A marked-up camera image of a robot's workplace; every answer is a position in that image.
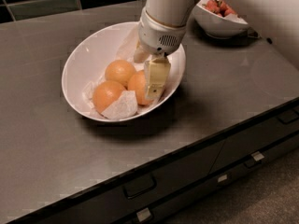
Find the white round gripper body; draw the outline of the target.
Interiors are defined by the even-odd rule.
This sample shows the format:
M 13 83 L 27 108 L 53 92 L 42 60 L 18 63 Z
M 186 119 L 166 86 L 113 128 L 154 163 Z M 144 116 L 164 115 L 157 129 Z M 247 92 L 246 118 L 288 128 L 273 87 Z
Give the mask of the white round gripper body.
M 142 9 L 138 24 L 140 46 L 152 55 L 174 53 L 180 46 L 186 33 L 186 26 L 173 26 L 160 23 L 151 17 L 145 8 Z

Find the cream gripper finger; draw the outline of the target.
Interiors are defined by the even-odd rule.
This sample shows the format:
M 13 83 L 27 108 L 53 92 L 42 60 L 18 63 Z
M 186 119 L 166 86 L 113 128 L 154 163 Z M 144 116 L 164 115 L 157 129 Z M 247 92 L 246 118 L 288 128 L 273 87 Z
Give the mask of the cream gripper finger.
M 145 61 L 145 96 L 147 99 L 158 99 L 162 95 L 170 69 L 171 63 L 165 56 L 153 57 L 150 61 Z
M 134 53 L 134 62 L 143 63 L 148 59 L 149 56 L 150 54 L 146 50 L 144 50 L 142 46 L 138 45 Z

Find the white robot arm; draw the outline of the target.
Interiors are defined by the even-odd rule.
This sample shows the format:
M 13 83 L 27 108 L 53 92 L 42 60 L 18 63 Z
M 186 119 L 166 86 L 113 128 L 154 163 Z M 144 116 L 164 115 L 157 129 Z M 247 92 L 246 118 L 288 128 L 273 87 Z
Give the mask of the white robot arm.
M 249 26 L 293 65 L 299 64 L 299 0 L 147 0 L 137 26 L 135 60 L 145 65 L 146 96 L 159 97 L 168 71 L 164 57 L 174 53 L 186 33 L 190 15 L 214 37 L 232 35 L 239 24 Z

